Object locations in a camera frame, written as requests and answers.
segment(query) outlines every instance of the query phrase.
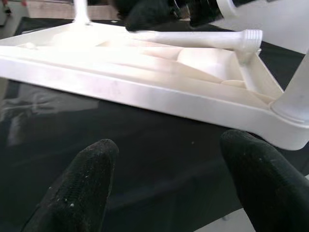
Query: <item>gloved finger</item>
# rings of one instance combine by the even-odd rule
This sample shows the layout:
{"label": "gloved finger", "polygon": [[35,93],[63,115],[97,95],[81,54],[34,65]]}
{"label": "gloved finger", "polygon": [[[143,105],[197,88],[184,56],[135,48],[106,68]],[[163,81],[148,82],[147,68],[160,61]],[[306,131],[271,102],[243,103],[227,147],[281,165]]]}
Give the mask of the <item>gloved finger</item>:
{"label": "gloved finger", "polygon": [[111,140],[101,140],[78,153],[22,232],[101,231],[117,155]]}
{"label": "gloved finger", "polygon": [[257,232],[309,231],[309,181],[273,146],[229,130],[221,137],[221,149]]}
{"label": "gloved finger", "polygon": [[129,31],[147,30],[153,26],[179,19],[177,9],[169,0],[142,0],[126,18]]}

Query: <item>black fabric surface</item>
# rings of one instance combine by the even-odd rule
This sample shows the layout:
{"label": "black fabric surface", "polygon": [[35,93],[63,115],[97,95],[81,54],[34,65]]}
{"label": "black fabric surface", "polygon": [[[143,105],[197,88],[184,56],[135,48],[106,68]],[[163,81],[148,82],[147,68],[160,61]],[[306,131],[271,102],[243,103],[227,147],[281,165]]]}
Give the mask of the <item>black fabric surface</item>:
{"label": "black fabric surface", "polygon": [[[23,18],[16,33],[69,22]],[[186,22],[155,29],[190,30]],[[303,56],[262,44],[261,58],[283,88]],[[105,138],[117,144],[120,156],[104,232],[192,232],[241,208],[219,148],[227,128],[12,81],[6,101],[0,122],[0,232],[19,231],[74,156]],[[309,174],[309,145],[281,152]]]}

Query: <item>dark table surface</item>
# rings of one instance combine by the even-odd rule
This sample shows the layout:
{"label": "dark table surface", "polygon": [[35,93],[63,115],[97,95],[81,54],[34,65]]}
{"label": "dark table surface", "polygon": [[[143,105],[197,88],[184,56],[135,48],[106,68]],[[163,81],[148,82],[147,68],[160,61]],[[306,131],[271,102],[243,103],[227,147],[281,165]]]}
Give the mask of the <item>dark table surface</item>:
{"label": "dark table surface", "polygon": [[[23,18],[16,34],[69,22]],[[156,29],[190,30],[186,22]],[[304,55],[263,43],[260,57],[285,88]],[[103,231],[192,232],[241,208],[219,148],[226,130],[10,81],[0,118],[0,232],[19,231],[74,156],[102,138],[120,149]],[[280,151],[309,174],[309,145]]]}

